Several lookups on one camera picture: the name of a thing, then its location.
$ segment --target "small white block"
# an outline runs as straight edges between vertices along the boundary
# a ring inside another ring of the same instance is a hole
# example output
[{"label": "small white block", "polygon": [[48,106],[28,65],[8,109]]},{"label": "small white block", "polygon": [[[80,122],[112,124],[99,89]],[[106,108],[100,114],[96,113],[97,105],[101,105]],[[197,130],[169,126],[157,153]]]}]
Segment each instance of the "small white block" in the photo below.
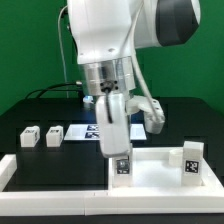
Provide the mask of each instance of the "small white block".
[{"label": "small white block", "polygon": [[201,166],[204,143],[184,142],[182,186],[201,186]]},{"label": "small white block", "polygon": [[113,174],[112,174],[112,186],[114,188],[116,187],[131,187],[132,186],[132,153],[129,155],[129,173],[125,174],[119,174],[117,170],[117,161],[121,159],[128,159],[127,156],[124,157],[116,157],[112,159],[112,169],[113,169]]},{"label": "small white block", "polygon": [[60,147],[63,138],[62,126],[51,127],[46,135],[47,147]]},{"label": "small white block", "polygon": [[40,139],[40,128],[38,126],[27,127],[20,135],[21,147],[34,147]]}]

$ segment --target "white cube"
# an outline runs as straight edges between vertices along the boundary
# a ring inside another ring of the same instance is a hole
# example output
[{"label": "white cube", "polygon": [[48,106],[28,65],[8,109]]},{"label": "white cube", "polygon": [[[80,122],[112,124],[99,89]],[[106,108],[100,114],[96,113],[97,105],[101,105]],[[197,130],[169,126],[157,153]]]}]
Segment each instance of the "white cube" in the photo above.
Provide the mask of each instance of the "white cube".
[{"label": "white cube", "polygon": [[20,135],[21,147],[34,147],[40,139],[40,128],[38,126],[27,127]]},{"label": "white cube", "polygon": [[47,147],[60,147],[63,138],[62,126],[51,127],[46,135]]}]

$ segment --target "black table surface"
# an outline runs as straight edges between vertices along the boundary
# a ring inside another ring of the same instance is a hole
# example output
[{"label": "black table surface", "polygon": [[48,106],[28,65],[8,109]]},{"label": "black table surface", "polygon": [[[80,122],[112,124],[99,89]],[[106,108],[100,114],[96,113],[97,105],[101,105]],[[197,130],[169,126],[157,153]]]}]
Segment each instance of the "black table surface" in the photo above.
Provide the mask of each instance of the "black table surface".
[{"label": "black table surface", "polygon": [[[134,147],[174,147],[183,146],[184,141],[205,143],[204,158],[224,184],[224,117],[198,98],[158,98],[164,110],[166,123],[159,135],[147,133],[146,141],[133,141]],[[96,123],[95,113],[83,109],[78,99],[27,99],[19,101],[0,116],[0,153],[21,153],[19,135],[27,126],[40,126],[41,139],[51,126],[62,125],[64,131],[70,124]],[[132,116],[132,123],[143,123],[142,113]],[[66,142],[60,147],[67,150],[75,146],[94,145],[94,157],[99,168],[104,187],[107,185],[107,160],[102,158],[98,142]],[[47,150],[44,140],[39,148]],[[16,186],[12,181],[5,191],[46,190],[35,184]],[[70,190],[57,186],[52,190]],[[0,223],[224,223],[223,214],[163,214],[163,215],[109,215],[109,216],[58,216],[58,217],[0,217]]]}]

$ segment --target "black cable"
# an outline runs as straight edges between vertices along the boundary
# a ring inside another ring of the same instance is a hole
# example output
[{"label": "black cable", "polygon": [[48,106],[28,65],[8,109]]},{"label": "black cable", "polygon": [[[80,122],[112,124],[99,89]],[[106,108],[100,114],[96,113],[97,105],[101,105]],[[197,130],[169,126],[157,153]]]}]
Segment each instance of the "black cable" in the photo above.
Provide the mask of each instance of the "black cable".
[{"label": "black cable", "polygon": [[56,85],[52,85],[47,87],[46,89],[43,89],[43,91],[41,91],[36,98],[40,98],[43,94],[45,94],[47,91],[49,91],[50,89],[55,89],[55,88],[59,88],[59,87],[64,87],[64,86],[76,86],[76,83],[74,82],[67,82],[67,83],[60,83],[60,84],[56,84]]},{"label": "black cable", "polygon": [[105,90],[105,94],[106,94],[106,110],[107,110],[107,119],[108,119],[108,122],[110,124],[113,123],[113,120],[112,120],[112,116],[111,116],[111,110],[110,110],[110,104],[109,104],[109,93],[110,91],[108,89]]},{"label": "black cable", "polygon": [[[45,91],[46,89],[37,89],[37,90],[34,90],[30,93],[28,93],[25,97],[25,99],[28,99],[30,95],[36,93],[36,92],[41,92],[41,91]],[[47,91],[45,91],[44,93],[46,92],[66,92],[66,91],[70,91],[70,92],[82,92],[82,90],[75,90],[75,89],[48,89]]]},{"label": "black cable", "polygon": [[76,41],[75,41],[75,38],[74,38],[73,35],[72,35],[72,30],[71,30],[71,26],[70,26],[70,24],[68,24],[67,28],[68,28],[68,31],[69,31],[69,33],[71,34],[71,37],[72,37],[72,40],[73,40],[73,44],[74,44],[74,47],[75,47],[75,53],[76,53],[76,56],[78,56],[78,46],[77,46],[77,43],[76,43]]}]

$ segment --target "white cable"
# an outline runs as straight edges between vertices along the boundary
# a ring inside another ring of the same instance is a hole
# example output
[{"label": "white cable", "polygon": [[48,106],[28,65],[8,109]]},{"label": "white cable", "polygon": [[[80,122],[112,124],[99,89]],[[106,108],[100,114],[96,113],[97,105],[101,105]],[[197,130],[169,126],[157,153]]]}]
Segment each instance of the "white cable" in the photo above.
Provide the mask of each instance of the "white cable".
[{"label": "white cable", "polygon": [[62,59],[62,65],[63,65],[63,73],[64,73],[64,80],[65,83],[68,82],[68,77],[67,77],[67,70],[66,70],[66,64],[65,64],[65,55],[64,55],[64,49],[63,49],[63,43],[62,43],[62,37],[61,37],[61,17],[64,11],[68,8],[66,5],[62,10],[60,11],[60,14],[58,16],[58,37],[59,37],[59,44],[60,44],[60,51],[61,51],[61,59]]},{"label": "white cable", "polygon": [[144,5],[144,1],[141,2],[140,6],[139,6],[139,9],[134,17],[134,20],[132,22],[132,26],[131,26],[131,31],[130,31],[130,38],[131,38],[131,49],[132,49],[132,55],[131,55],[131,58],[132,58],[132,63],[133,63],[133,68],[135,70],[135,75],[139,81],[139,84],[141,86],[141,89],[142,89],[142,92],[144,93],[146,99],[148,100],[148,103],[149,103],[149,106],[151,107],[152,109],[152,112],[153,112],[153,115],[155,117],[155,120],[157,122],[160,122],[161,121],[161,118],[160,116],[157,114],[154,106],[153,106],[153,102],[152,102],[152,96],[148,90],[148,87],[145,83],[145,80],[144,80],[144,77],[142,75],[142,72],[140,70],[140,67],[138,65],[138,61],[137,61],[137,57],[136,57],[136,52],[135,52],[135,44],[134,44],[134,34],[135,34],[135,27],[136,27],[136,24],[137,24],[137,21],[138,21],[138,17],[139,17],[139,14],[142,10],[142,7]]}]

